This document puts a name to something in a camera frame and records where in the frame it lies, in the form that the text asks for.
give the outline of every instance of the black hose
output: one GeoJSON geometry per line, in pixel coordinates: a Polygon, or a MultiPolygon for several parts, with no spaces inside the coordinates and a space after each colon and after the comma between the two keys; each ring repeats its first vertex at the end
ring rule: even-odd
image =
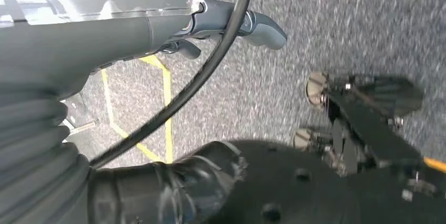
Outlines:
{"type": "Polygon", "coordinates": [[[164,107],[152,119],[142,125],[139,129],[131,133],[127,138],[109,148],[106,152],[96,157],[90,162],[93,168],[100,168],[121,154],[128,151],[131,147],[141,142],[163,125],[170,117],[179,111],[189,101],[194,94],[200,90],[203,84],[215,71],[221,60],[226,55],[226,52],[231,47],[235,38],[237,37],[241,23],[245,18],[246,10],[248,9],[250,0],[237,0],[232,11],[231,18],[226,25],[225,33],[222,39],[214,48],[209,58],[203,64],[203,67],[198,71],[191,82],[172,100],[172,102],[164,107]]]}

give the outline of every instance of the gray handle grip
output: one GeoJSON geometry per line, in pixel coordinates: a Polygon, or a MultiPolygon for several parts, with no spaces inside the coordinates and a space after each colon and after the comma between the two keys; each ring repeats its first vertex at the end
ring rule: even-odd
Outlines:
{"type": "Polygon", "coordinates": [[[280,26],[266,15],[249,11],[242,24],[250,26],[250,32],[243,38],[256,46],[265,45],[270,49],[282,49],[287,43],[287,35],[280,26]]]}

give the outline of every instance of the yellow floor marking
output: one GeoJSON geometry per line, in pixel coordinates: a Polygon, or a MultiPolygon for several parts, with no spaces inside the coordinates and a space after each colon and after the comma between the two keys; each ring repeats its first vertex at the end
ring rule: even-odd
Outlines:
{"type": "MultiPolygon", "coordinates": [[[[116,123],[115,119],[113,117],[113,108],[112,108],[112,101],[110,98],[110,89],[108,88],[108,81],[107,81],[107,73],[105,72],[105,69],[101,70],[102,75],[102,82],[104,84],[104,95],[105,95],[105,103],[107,107],[107,114],[108,114],[108,120],[110,123],[110,128],[113,129],[117,134],[119,134],[122,138],[128,137],[128,134],[121,129],[116,123]]],[[[144,153],[151,161],[158,162],[163,161],[160,157],[158,157],[155,153],[150,151],[146,146],[143,144],[137,144],[136,147],[144,153]]]]}
{"type": "MultiPolygon", "coordinates": [[[[155,67],[160,68],[163,71],[163,90],[164,90],[164,105],[169,105],[172,100],[172,92],[171,92],[171,79],[170,79],[170,71],[167,69],[161,61],[155,56],[147,56],[140,58],[141,61],[151,64],[155,67]]],[[[174,143],[172,140],[172,119],[168,119],[164,124],[165,134],[166,134],[166,163],[170,164],[174,161],[174,143]]]]}
{"type": "Polygon", "coordinates": [[[439,171],[443,171],[444,173],[446,173],[446,164],[443,162],[440,162],[438,160],[429,158],[429,157],[425,157],[424,158],[424,162],[431,168],[434,168],[436,170],[439,171]]]}

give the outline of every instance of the black plastic part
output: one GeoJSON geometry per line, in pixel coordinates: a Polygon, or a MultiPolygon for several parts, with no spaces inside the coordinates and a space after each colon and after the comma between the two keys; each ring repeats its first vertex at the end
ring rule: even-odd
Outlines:
{"type": "Polygon", "coordinates": [[[89,223],[200,223],[220,210],[245,169],[234,145],[212,142],[174,164],[95,171],[89,223]]]}
{"type": "Polygon", "coordinates": [[[411,191],[407,182],[412,177],[407,175],[405,168],[392,166],[347,177],[361,206],[358,223],[446,223],[444,193],[431,197],[411,191]]]}
{"type": "Polygon", "coordinates": [[[402,117],[421,108],[424,93],[402,77],[375,77],[358,90],[374,100],[392,117],[402,117]]]}
{"type": "Polygon", "coordinates": [[[339,108],[338,117],[350,124],[351,130],[368,151],[374,156],[379,166],[393,161],[421,160],[421,154],[395,134],[386,120],[377,111],[351,96],[340,91],[329,91],[330,104],[339,108]]]}
{"type": "Polygon", "coordinates": [[[359,223],[353,193],[315,155],[267,141],[235,141],[247,168],[206,223],[359,223]]]}
{"type": "Polygon", "coordinates": [[[210,75],[212,75],[217,66],[223,60],[226,52],[229,50],[235,38],[237,37],[237,33],[240,29],[241,23],[244,20],[249,1],[250,0],[237,0],[231,17],[227,23],[223,38],[217,44],[211,56],[203,64],[203,67],[198,71],[198,73],[189,82],[189,84],[172,100],[172,102],[164,107],[159,113],[157,113],[152,119],[142,125],[139,129],[131,133],[130,136],[123,139],[118,144],[112,146],[99,157],[93,159],[90,162],[92,167],[100,168],[104,166],[119,155],[125,153],[137,143],[144,140],[144,138],[152,134],[177,111],[179,111],[187,103],[187,101],[189,101],[192,96],[196,92],[198,92],[198,90],[200,90],[200,88],[204,85],[210,75]]]}
{"type": "Polygon", "coordinates": [[[197,59],[201,54],[201,49],[188,40],[178,41],[178,52],[188,59],[197,59]]]}

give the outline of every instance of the floor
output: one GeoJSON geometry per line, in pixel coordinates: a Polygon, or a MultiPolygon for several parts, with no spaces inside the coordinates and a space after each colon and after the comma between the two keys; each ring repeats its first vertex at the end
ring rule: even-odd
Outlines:
{"type": "MultiPolygon", "coordinates": [[[[290,143],[298,127],[327,123],[307,105],[303,89],[315,70],[414,80],[425,101],[405,120],[403,134],[424,155],[446,161],[446,0],[252,0],[251,9],[284,28],[286,47],[274,51],[237,39],[209,82],[173,117],[171,137],[163,127],[110,167],[171,161],[213,140],[290,143]]],[[[134,60],[93,75],[67,104],[88,114],[77,124],[94,121],[96,127],[69,140],[92,158],[136,129],[163,107],[166,90],[173,97],[185,86],[214,46],[196,44],[203,51],[197,60],[158,56],[164,71],[134,60]]]]}

